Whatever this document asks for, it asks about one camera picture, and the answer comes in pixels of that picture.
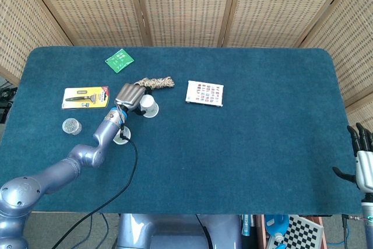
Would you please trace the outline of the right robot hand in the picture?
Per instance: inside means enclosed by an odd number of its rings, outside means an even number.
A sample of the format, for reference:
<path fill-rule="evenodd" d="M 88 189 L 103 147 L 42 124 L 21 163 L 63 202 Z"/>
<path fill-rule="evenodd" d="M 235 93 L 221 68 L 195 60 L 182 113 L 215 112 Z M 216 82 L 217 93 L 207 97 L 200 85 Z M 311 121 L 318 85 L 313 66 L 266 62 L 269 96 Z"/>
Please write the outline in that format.
<path fill-rule="evenodd" d="M 359 122 L 356 127 L 358 132 L 347 126 L 353 147 L 355 174 L 344 173 L 337 167 L 332 169 L 339 178 L 354 183 L 362 193 L 372 194 L 372 132 Z"/>

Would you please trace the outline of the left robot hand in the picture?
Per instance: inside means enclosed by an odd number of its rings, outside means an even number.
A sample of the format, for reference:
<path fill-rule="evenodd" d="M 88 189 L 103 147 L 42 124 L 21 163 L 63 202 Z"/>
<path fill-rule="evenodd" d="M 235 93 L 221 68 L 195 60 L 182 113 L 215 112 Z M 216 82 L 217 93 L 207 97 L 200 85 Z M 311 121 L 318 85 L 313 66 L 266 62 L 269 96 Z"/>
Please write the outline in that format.
<path fill-rule="evenodd" d="M 145 91 L 144 86 L 126 83 L 115 98 L 115 105 L 119 106 L 126 114 L 133 111 L 137 115 L 143 115 L 145 111 L 140 109 L 140 101 Z"/>

